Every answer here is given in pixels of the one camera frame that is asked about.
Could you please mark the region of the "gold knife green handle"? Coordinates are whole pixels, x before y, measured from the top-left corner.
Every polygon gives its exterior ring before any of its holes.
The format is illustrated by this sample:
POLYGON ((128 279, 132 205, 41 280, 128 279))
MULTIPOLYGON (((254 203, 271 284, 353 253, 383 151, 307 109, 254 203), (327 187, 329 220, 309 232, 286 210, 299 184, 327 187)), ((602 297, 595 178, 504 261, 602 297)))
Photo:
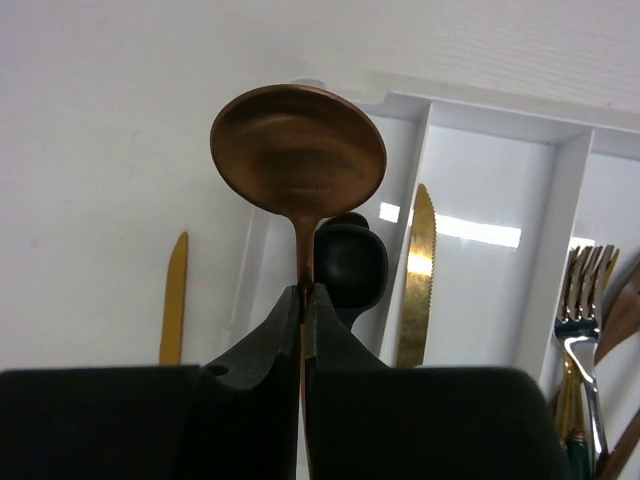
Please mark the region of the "gold knife green handle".
POLYGON ((188 252, 189 235, 184 231, 174 245, 167 267, 158 354, 160 365, 178 365, 181 361, 188 252))
POLYGON ((406 279, 396 366, 422 364, 427 340, 435 267, 437 229, 435 210, 424 184, 419 184, 413 205, 406 279))

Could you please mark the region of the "gold fork green handle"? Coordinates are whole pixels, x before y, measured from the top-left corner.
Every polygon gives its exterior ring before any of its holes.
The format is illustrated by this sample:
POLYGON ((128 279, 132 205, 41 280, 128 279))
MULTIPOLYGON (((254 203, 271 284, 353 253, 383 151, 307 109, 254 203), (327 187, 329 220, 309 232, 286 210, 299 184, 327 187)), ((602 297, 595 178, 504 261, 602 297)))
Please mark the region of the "gold fork green handle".
POLYGON ((554 421, 575 479, 593 478, 582 399, 582 377, 573 359, 564 354, 564 374, 556 396, 554 421))

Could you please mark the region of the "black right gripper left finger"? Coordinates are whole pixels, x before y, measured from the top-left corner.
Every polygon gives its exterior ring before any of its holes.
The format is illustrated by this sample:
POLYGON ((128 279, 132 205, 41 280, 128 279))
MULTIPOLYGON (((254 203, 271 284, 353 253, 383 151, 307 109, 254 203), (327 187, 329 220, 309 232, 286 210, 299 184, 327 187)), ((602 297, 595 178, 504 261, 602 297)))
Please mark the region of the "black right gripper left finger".
POLYGON ((292 479, 299 295, 202 365, 1 375, 5 479, 292 479))

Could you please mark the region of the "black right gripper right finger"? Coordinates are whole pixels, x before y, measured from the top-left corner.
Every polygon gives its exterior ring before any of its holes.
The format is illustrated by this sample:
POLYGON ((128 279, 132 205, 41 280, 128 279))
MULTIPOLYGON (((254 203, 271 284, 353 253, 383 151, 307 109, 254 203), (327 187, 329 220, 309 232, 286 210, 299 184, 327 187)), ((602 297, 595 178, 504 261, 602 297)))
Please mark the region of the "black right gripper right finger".
POLYGON ((504 367, 392 368, 316 286, 305 322, 305 427, 314 479, 567 479, 546 401, 504 367))

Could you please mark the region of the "dark wooden fork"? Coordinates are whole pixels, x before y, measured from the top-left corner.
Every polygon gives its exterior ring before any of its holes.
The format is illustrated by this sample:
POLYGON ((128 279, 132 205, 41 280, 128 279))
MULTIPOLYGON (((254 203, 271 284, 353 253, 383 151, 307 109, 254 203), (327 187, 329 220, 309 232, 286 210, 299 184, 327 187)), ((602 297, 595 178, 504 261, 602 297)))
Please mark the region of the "dark wooden fork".
POLYGON ((620 343, 639 331, 639 262, 616 297, 605 320, 595 353, 598 364, 620 343))

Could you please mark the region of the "rose gold fork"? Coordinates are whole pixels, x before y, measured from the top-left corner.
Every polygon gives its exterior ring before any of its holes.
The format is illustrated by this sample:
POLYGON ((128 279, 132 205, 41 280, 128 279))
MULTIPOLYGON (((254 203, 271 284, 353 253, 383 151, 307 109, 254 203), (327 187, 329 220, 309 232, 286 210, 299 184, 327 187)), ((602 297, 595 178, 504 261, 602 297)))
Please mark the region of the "rose gold fork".
POLYGON ((626 466, 640 437, 640 411, 637 411, 596 476, 597 480, 616 480, 626 466))

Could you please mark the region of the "rose gold spoon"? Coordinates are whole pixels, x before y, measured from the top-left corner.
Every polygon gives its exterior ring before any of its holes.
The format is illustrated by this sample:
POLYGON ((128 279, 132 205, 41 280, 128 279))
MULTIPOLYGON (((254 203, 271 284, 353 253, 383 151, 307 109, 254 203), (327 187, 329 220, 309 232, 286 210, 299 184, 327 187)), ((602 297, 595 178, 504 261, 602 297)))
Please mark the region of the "rose gold spoon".
POLYGON ((315 284, 314 236, 322 219, 360 206, 379 187, 381 135, 341 97, 280 84, 227 104, 210 147, 233 191, 291 222, 297 282, 259 326, 205 367, 191 467, 218 479, 292 479, 305 441, 312 478, 372 478, 375 438, 358 403, 381 363, 315 284))

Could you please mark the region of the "black spoon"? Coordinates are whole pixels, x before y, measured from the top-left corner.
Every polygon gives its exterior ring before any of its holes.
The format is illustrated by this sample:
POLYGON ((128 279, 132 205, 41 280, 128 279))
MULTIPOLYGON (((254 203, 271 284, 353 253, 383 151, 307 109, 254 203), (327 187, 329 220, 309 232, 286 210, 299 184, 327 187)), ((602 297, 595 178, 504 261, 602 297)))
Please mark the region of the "black spoon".
POLYGON ((349 223, 324 224, 315 233, 315 281, 326 287, 347 329, 382 299, 388 281, 388 254, 371 230, 349 223))

